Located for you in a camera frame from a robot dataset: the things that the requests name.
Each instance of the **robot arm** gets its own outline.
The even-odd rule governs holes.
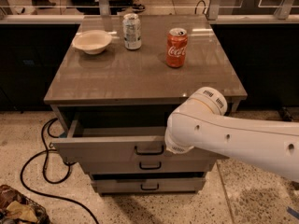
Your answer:
[[[167,149],[199,147],[299,182],[299,123],[234,119],[226,108],[218,91],[199,89],[169,116]]]

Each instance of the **black handle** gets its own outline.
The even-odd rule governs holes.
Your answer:
[[[159,161],[158,166],[156,167],[144,167],[142,166],[142,162],[139,163],[139,168],[142,170],[156,170],[156,169],[160,169],[162,166],[161,162]]]
[[[156,188],[145,189],[145,188],[143,188],[143,185],[142,185],[142,184],[140,185],[140,188],[141,188],[142,190],[158,190],[158,189],[159,189],[159,183],[157,184],[157,187],[156,187]]]
[[[135,154],[136,155],[161,155],[163,153],[164,153],[164,146],[161,146],[161,151],[159,151],[159,152],[145,152],[145,153],[138,152],[138,147],[135,146]]]

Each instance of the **cabinet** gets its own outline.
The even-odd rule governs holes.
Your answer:
[[[100,55],[70,48],[45,103],[64,127],[53,144],[64,161],[76,161],[100,194],[196,192],[215,153],[167,151],[168,116],[202,86],[224,93],[231,108],[246,92],[204,16],[140,16],[142,47],[127,50],[120,17],[85,17],[79,32],[103,29],[113,38]],[[189,33],[186,62],[164,61],[170,28]]]

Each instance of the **white soda can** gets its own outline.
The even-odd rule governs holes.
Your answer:
[[[141,47],[141,23],[138,15],[135,13],[124,15],[122,26],[124,46],[127,49],[139,49]]]

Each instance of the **soda can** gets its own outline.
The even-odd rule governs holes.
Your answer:
[[[183,28],[173,28],[167,36],[166,62],[170,67],[181,67],[185,62],[187,48],[187,31]]]
[[[141,47],[141,22],[138,15],[135,13],[124,15],[122,26],[124,46],[127,49],[139,49]]]

